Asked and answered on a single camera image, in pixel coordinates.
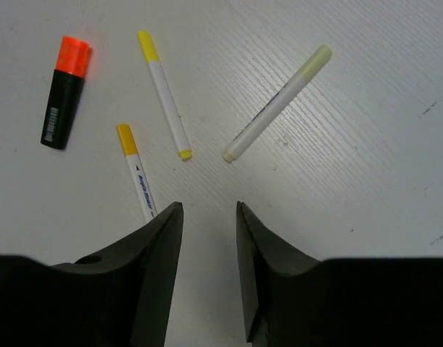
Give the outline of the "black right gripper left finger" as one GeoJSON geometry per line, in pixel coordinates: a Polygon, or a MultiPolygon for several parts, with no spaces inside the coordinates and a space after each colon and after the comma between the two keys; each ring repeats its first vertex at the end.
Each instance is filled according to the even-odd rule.
{"type": "Polygon", "coordinates": [[[180,202],[143,227],[76,262],[54,266],[81,330],[75,345],[163,346],[184,223],[180,202]]]}

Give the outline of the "bright yellow cap white marker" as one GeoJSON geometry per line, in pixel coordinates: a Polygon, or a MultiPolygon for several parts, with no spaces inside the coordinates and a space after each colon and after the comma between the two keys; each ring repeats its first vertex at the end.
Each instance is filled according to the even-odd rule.
{"type": "Polygon", "coordinates": [[[177,155],[182,161],[189,160],[192,158],[192,147],[173,99],[163,66],[160,63],[160,57],[152,36],[146,30],[140,30],[137,33],[137,39],[155,86],[177,155]]]}

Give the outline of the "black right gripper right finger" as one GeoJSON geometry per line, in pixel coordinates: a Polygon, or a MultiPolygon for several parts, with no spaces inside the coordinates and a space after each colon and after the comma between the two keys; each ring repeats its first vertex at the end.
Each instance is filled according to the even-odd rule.
{"type": "Polygon", "coordinates": [[[236,246],[246,342],[292,346],[306,327],[298,277],[318,261],[271,231],[244,202],[236,205],[236,246]]]}

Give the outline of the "dark yellow cap white marker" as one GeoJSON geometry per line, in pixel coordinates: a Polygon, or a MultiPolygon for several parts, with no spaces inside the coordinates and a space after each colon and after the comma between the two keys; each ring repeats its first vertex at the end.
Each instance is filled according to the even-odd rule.
{"type": "Polygon", "coordinates": [[[126,158],[132,176],[132,181],[137,192],[145,222],[148,223],[158,214],[158,212],[150,191],[150,185],[145,176],[131,127],[128,124],[119,124],[116,127],[116,130],[124,157],[126,158]]]}

